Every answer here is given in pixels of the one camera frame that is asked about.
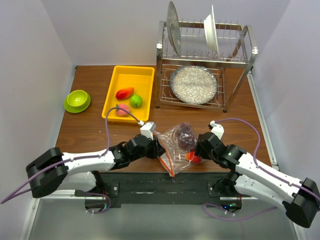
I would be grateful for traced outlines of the clear zip top bag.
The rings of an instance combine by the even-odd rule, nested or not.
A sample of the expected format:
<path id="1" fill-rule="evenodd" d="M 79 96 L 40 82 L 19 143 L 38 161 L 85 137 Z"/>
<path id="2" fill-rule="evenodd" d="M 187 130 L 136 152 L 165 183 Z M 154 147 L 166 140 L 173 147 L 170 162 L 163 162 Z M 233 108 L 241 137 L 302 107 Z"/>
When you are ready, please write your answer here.
<path id="1" fill-rule="evenodd" d="M 158 159 L 171 177 L 175 177 L 176 174 L 206 161 L 206 159 L 202 158 L 200 163 L 192 164 L 185 159 L 185 154 L 189 153 L 190 151 L 186 152 L 181 150 L 178 146 L 177 139 L 175 138 L 175 130 L 178 128 L 178 125 L 180 124 L 175 125 L 166 132 L 156 132 L 154 134 L 154 136 L 157 137 L 160 145 L 165 149 L 165 153 L 162 154 Z"/>

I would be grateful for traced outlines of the pink fake meat pack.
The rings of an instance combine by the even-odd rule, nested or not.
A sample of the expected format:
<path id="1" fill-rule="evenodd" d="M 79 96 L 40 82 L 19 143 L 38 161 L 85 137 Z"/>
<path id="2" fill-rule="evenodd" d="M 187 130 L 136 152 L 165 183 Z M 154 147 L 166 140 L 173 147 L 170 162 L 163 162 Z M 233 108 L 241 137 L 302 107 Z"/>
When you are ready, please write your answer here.
<path id="1" fill-rule="evenodd" d="M 115 114 L 117 117 L 127 117 L 131 112 L 130 107 L 126 104 L 116 104 Z"/>

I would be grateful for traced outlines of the green fake fruit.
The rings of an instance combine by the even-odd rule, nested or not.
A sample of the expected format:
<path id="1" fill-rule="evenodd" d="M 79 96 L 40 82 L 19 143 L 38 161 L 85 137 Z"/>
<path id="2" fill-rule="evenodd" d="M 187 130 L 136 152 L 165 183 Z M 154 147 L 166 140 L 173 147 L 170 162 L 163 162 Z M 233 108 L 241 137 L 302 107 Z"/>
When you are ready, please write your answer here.
<path id="1" fill-rule="evenodd" d="M 132 97 L 130 98 L 130 105 L 133 108 L 140 108 L 142 105 L 142 98 L 141 96 L 139 96 L 138 94 L 134 94 L 132 95 Z"/>

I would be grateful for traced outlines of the orange red fake mango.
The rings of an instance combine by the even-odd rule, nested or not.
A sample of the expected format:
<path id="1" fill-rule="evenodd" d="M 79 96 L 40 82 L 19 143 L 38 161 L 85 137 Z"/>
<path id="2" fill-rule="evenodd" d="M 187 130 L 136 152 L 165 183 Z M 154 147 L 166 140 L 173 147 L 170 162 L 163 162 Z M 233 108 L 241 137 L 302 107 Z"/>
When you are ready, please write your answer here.
<path id="1" fill-rule="evenodd" d="M 128 99 L 133 95 L 134 90 L 135 89 L 133 87 L 122 88 L 116 92 L 115 97 L 117 100 Z"/>

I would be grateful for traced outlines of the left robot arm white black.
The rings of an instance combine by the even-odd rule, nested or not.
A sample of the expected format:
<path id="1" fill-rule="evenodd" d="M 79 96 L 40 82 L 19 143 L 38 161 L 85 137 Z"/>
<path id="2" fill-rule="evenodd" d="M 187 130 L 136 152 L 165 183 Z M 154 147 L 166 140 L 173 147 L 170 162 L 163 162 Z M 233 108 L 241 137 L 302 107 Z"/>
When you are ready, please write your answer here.
<path id="1" fill-rule="evenodd" d="M 150 139 L 138 134 L 129 141 L 108 149 L 85 153 L 63 153 L 52 147 L 26 167 L 34 198 L 42 198 L 57 191 L 68 177 L 97 171 L 118 170 L 141 158 L 157 159 L 165 153 L 156 136 Z"/>

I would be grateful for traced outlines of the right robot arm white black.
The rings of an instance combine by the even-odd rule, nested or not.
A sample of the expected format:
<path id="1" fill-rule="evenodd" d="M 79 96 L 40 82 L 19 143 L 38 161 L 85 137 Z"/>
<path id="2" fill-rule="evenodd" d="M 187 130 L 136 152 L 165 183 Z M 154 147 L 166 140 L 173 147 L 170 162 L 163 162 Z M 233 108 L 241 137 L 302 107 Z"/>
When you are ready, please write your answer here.
<path id="1" fill-rule="evenodd" d="M 311 226 L 320 210 L 320 191 L 315 181 L 286 175 L 234 144 L 224 145 L 212 132 L 199 135 L 195 155 L 230 170 L 226 178 L 212 184 L 218 193 L 265 201 L 284 211 L 292 222 L 303 228 Z"/>

